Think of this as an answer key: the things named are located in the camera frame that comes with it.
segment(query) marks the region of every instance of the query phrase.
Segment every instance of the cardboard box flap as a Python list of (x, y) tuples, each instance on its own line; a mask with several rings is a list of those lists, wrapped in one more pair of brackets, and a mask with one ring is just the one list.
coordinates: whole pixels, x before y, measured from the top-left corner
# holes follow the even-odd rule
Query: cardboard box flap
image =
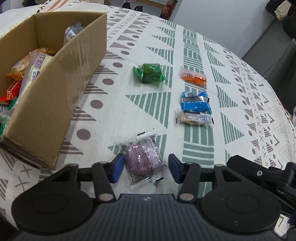
[[(15, 145), (33, 159), (54, 167), (74, 105), (106, 53), (107, 16), (50, 12), (37, 14), (35, 21), (38, 47), (61, 49), (16, 105), (1, 145), (10, 143), (9, 148), (19, 153)], [(65, 29), (74, 21), (87, 27), (62, 47)]]

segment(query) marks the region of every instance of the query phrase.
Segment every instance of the floor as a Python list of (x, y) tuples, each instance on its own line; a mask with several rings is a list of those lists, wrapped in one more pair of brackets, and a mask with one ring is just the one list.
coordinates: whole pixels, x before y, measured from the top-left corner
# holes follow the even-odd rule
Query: floor
[[(121, 0), (110, 0), (110, 5), (111, 6), (116, 6), (116, 7), (121, 7), (122, 4), (124, 4), (125, 1)], [(131, 2), (131, 9), (134, 9), (136, 6), (143, 6), (143, 12), (155, 15), (157, 17), (160, 16), (162, 9), (155, 7), (155, 6), (150, 6), (145, 3), (140, 3), (140, 2)]]

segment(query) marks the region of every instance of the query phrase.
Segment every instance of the bag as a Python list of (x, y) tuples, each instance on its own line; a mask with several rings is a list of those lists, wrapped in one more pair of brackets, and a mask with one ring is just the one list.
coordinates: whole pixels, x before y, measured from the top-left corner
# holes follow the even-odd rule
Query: bag
[(283, 20), (283, 30), (288, 36), (296, 39), (296, 14)]

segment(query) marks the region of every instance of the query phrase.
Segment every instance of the table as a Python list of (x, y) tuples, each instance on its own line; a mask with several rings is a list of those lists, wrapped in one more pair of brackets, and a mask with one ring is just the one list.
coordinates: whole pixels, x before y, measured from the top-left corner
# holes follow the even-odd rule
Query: table
[[(210, 39), (147, 13), (76, 0), (48, 1), (45, 11), (107, 12), (107, 53), (74, 109), (57, 170), (68, 163), (90, 167), (111, 161), (120, 141), (155, 130), (164, 163), (174, 153), (183, 162), (213, 168), (241, 155), (264, 167), (285, 168), (295, 162), (295, 130), (267, 81), (231, 51)], [(132, 67), (159, 63), (167, 82), (142, 84)], [(207, 76), (213, 127), (176, 125), (180, 93), (203, 89), (179, 78), (188, 68)], [(0, 151), (0, 213), (14, 223), (11, 203), (52, 171), (37, 170)], [(173, 193), (178, 185), (164, 180), (130, 190), (126, 169), (117, 184), (121, 193)], [(82, 189), (94, 196), (93, 187)], [(211, 190), (203, 183), (200, 196)]]

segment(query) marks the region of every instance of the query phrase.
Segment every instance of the chair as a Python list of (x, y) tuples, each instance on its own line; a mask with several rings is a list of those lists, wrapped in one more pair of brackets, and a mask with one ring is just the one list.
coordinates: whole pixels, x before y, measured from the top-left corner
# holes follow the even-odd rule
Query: chair
[(265, 75), (284, 108), (293, 114), (296, 106), (296, 40), (285, 50), (282, 57)]

